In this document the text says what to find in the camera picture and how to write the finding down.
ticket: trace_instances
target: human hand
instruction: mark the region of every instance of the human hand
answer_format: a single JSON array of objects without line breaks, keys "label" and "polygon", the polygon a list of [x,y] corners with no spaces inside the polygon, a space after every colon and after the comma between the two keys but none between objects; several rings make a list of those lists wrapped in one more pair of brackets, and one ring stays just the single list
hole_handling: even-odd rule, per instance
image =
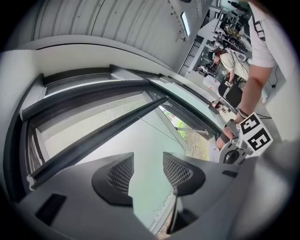
[{"label": "human hand", "polygon": [[[234,137],[233,132],[230,130],[230,128],[227,126],[223,129],[223,133],[229,138],[232,139]],[[222,149],[226,143],[219,137],[217,140],[217,147],[219,149]]]}]

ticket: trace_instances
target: chair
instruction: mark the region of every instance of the chair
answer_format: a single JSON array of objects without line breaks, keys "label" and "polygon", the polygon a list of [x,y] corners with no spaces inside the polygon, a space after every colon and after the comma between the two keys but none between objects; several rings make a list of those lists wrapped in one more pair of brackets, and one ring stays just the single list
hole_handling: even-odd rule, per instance
[{"label": "chair", "polygon": [[225,85],[227,80],[223,80],[218,88],[219,95],[225,99],[232,107],[236,108],[241,100],[243,91],[238,87],[237,84],[233,85],[230,89]]}]

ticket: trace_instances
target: ceiling light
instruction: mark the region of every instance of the ceiling light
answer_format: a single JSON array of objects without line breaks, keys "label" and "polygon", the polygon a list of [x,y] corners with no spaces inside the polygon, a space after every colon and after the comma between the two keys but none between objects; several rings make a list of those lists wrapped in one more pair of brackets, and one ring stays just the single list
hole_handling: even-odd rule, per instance
[{"label": "ceiling light", "polygon": [[184,29],[185,29],[185,31],[187,33],[187,36],[189,36],[190,31],[189,31],[189,27],[188,27],[188,20],[187,20],[186,13],[182,12],[182,14],[180,15],[180,17],[181,17],[181,20],[183,21],[183,26],[184,26]]}]

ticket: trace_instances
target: corrugated ceiling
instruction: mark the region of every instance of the corrugated ceiling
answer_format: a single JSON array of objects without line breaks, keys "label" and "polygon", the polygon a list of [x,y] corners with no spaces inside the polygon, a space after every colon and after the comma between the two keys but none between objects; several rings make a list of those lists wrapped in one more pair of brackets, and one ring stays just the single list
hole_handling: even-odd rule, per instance
[{"label": "corrugated ceiling", "polygon": [[[192,0],[193,26],[201,3]],[[140,49],[173,66],[183,45],[178,16],[168,0],[45,0],[35,5],[15,31],[10,48],[58,35],[91,35]]]}]

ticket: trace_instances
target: cable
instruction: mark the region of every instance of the cable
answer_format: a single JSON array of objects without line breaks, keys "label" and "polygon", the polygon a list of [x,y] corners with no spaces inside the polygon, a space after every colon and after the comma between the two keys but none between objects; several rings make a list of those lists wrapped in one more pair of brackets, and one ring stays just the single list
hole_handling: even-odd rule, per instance
[{"label": "cable", "polygon": [[261,117],[264,117],[264,118],[266,118],[266,119],[272,119],[271,117],[264,116],[264,115],[261,115],[261,114],[258,114],[258,113],[257,113],[257,115],[259,115],[259,116],[261,116]]},{"label": "cable", "polygon": [[277,78],[277,68],[275,69],[275,77],[276,77],[276,83],[274,85],[271,85],[272,88],[276,88],[276,85],[278,83],[278,78]]},{"label": "cable", "polygon": [[171,138],[170,136],[168,136],[167,134],[163,133],[162,131],[160,131],[159,129],[157,129],[155,126],[152,126],[150,123],[146,122],[144,119],[141,119],[140,117],[138,117],[140,120],[144,121],[145,123],[149,124],[151,127],[155,128],[158,132],[161,132],[163,135],[167,136],[168,138],[172,139],[174,142],[179,143],[178,141],[176,141],[175,139]]}]

